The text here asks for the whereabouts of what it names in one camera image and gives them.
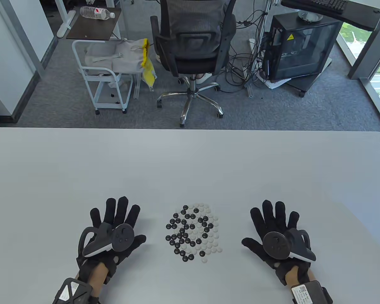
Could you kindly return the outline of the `person's left hand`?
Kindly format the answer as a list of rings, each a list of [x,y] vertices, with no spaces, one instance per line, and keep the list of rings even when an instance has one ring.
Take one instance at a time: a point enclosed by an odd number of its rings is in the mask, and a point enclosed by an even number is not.
[[[100,218],[100,211],[98,208],[95,207],[91,209],[90,217],[92,220],[92,226],[98,229],[101,224],[107,223],[113,229],[115,229],[121,224],[128,224],[134,228],[138,219],[140,207],[139,205],[133,205],[129,213],[127,213],[127,207],[128,199],[125,196],[120,197],[118,201],[116,201],[115,198],[108,198],[106,200],[106,209],[103,220]],[[77,264],[79,267],[78,280],[84,283],[88,283],[90,275],[92,275],[94,268],[100,265],[100,263],[103,263],[108,269],[108,273],[103,282],[106,285],[115,274],[117,266],[120,265],[120,263],[123,262],[126,258],[128,258],[135,249],[137,249],[145,242],[145,235],[136,235],[133,239],[132,244],[126,250],[118,252],[110,249],[92,257],[84,257],[84,242],[79,242],[77,256]]]

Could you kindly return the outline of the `person's right hand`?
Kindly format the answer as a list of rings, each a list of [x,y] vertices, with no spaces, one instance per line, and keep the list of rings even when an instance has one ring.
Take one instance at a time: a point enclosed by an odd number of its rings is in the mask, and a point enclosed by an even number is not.
[[[263,239],[269,232],[283,233],[287,229],[297,228],[300,218],[299,213],[292,211],[287,220],[285,204],[278,201],[273,207],[271,201],[268,200],[263,201],[261,208],[253,207],[250,215],[260,239]],[[262,244],[249,237],[242,239],[242,245],[272,268],[284,286],[288,285],[291,288],[316,280],[310,268],[311,264],[308,262],[296,258],[274,259],[265,252]]]

